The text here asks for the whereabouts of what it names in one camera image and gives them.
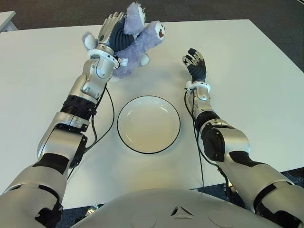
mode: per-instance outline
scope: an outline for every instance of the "stuffed animal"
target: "stuffed animal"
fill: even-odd
[[[145,13],[139,3],[129,5],[124,23],[124,33],[133,35],[135,41],[126,49],[118,51],[115,55],[120,58],[121,65],[113,70],[113,78],[124,78],[132,74],[134,69],[147,65],[150,61],[146,52],[162,43],[165,37],[165,27],[159,21],[153,21],[144,26]],[[96,38],[87,32],[82,37],[87,50],[97,47]]]

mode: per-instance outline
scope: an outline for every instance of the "tabletop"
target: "tabletop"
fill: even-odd
[[[303,72],[250,20],[164,23],[166,38],[148,52],[151,61],[118,82],[109,82],[115,122],[68,180],[63,206],[106,203],[148,188],[201,187],[198,150],[184,106],[190,75],[182,63],[189,48],[206,61],[211,104],[217,114],[249,138],[251,159],[279,171],[304,166]],[[38,142],[61,109],[87,52],[81,36],[100,26],[42,28],[0,34],[2,105],[0,191],[34,163]],[[120,140],[117,116],[130,100],[154,95],[170,102],[180,116],[180,133],[158,154],[140,154]],[[98,135],[112,120],[108,95],[95,118]],[[86,135],[93,140],[91,128]],[[205,185],[223,183],[203,161]]]
[[[0,30],[6,26],[7,22],[16,14],[15,11],[0,12]]]

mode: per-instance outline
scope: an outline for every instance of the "white tag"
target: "white tag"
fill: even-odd
[[[121,58],[120,59],[120,65],[121,66],[127,66],[128,65],[128,59],[127,58]]]

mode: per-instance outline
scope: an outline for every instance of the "white plate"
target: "white plate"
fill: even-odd
[[[158,153],[168,148],[180,132],[175,108],[156,96],[141,96],[119,113],[117,129],[129,148],[140,153]]]

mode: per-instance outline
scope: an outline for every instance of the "black wire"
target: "black wire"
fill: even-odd
[[[194,92],[193,92],[193,100],[192,100],[192,113],[190,112],[190,110],[188,109],[187,107],[187,103],[186,103],[186,94],[187,94],[187,91],[185,92],[185,95],[184,95],[184,103],[185,103],[185,106],[187,108],[187,111],[189,113],[189,115],[192,117],[192,124],[193,124],[193,131],[194,131],[194,136],[195,138],[197,139],[199,134],[196,134],[196,131],[195,131],[195,125],[194,125],[194,117],[193,117],[193,112],[194,112]],[[200,161],[200,173],[201,173],[201,179],[202,179],[202,187],[203,187],[203,192],[205,192],[205,181],[204,181],[204,173],[203,173],[203,165],[202,165],[202,162],[201,162],[201,157],[200,157],[200,151],[199,151],[199,161]]]
[[[107,93],[109,94],[109,97],[110,97],[110,100],[111,100],[111,105],[112,105],[112,111],[113,111],[113,118],[112,118],[112,123],[111,123],[111,126],[109,127],[109,129],[103,134],[103,136],[101,136],[98,140],[94,141],[89,147],[87,147],[85,149],[85,152],[88,152],[88,150],[90,150],[93,146],[95,146],[112,128],[113,124],[114,124],[114,119],[115,119],[115,114],[114,114],[114,105],[113,105],[113,100],[112,100],[112,97],[109,93],[109,90],[107,88],[105,88],[105,90],[107,91]]]
[[[104,97],[104,94],[105,94],[105,91],[106,91],[106,85],[107,85],[107,83],[105,84],[105,89],[103,90],[103,93],[101,94],[101,96],[100,96],[97,104],[94,107],[95,110],[98,108],[101,100]],[[94,116],[93,115],[91,116],[91,124],[92,124],[93,133],[94,133],[94,141],[93,141],[93,143],[96,143],[97,142],[97,133],[96,133],[95,125],[94,125]]]
[[[98,143],[98,142],[99,142],[99,141],[100,141],[100,140],[101,140],[101,139],[102,139],[102,138],[111,130],[111,128],[112,128],[112,126],[113,126],[113,123],[114,123],[114,105],[113,105],[113,100],[112,100],[112,97],[111,97],[111,95],[110,95],[110,93],[109,93],[109,90],[108,90],[106,87],[105,87],[105,90],[103,91],[103,93],[101,94],[100,99],[98,100],[98,102],[97,102],[97,104],[96,104],[96,106],[95,106],[95,109],[99,106],[100,101],[101,101],[101,99],[103,98],[105,91],[107,91],[107,93],[109,94],[110,100],[111,100],[112,111],[113,111],[112,123],[111,123],[111,126],[109,127],[109,129],[103,134],[103,136],[101,136],[101,137],[97,140],[97,133],[96,133],[95,125],[94,125],[94,116],[92,115],[92,117],[91,117],[91,122],[92,122],[92,128],[93,128],[93,133],[94,133],[95,139],[94,139],[94,142],[93,142],[89,147],[85,148],[84,154],[85,154],[86,152],[88,152],[88,150],[90,150],[93,146],[95,146],[96,143]],[[67,179],[70,178],[70,176],[72,175],[72,172],[74,171],[74,169],[75,169],[75,168],[73,168],[73,169],[71,170],[71,172],[69,173]]]
[[[72,172],[74,171],[74,169],[75,169],[75,168],[72,168],[72,170],[71,170],[70,174],[68,175],[67,179],[70,178],[70,176],[72,175]]]
[[[226,174],[223,172],[223,170],[217,164],[210,162],[209,159],[206,158],[206,156],[203,154],[203,152],[200,149],[200,144],[199,144],[199,135],[200,135],[200,133],[198,132],[196,134],[195,125],[194,125],[195,119],[194,119],[194,116],[193,116],[194,92],[193,92],[193,100],[192,100],[192,113],[190,112],[190,110],[187,107],[186,94],[187,94],[187,91],[185,92],[185,95],[184,95],[184,103],[185,103],[185,106],[187,108],[188,113],[190,114],[190,116],[192,117],[192,120],[193,120],[192,121],[192,123],[193,123],[193,130],[194,130],[194,135],[196,137],[196,145],[197,145],[198,151],[199,151],[199,160],[200,160],[201,174],[202,174],[202,179],[203,179],[203,191],[205,191],[205,189],[204,189],[205,186],[204,186],[204,177],[203,177],[202,162],[201,162],[201,157],[200,156],[202,156],[206,160],[206,162],[208,162],[210,165],[215,166],[218,169],[219,173],[224,177],[224,179],[225,179],[225,186],[226,186],[226,194],[227,194],[227,197],[230,199],[231,198],[231,194],[230,194],[230,191],[229,191],[229,181],[228,181],[228,178],[227,178]]]

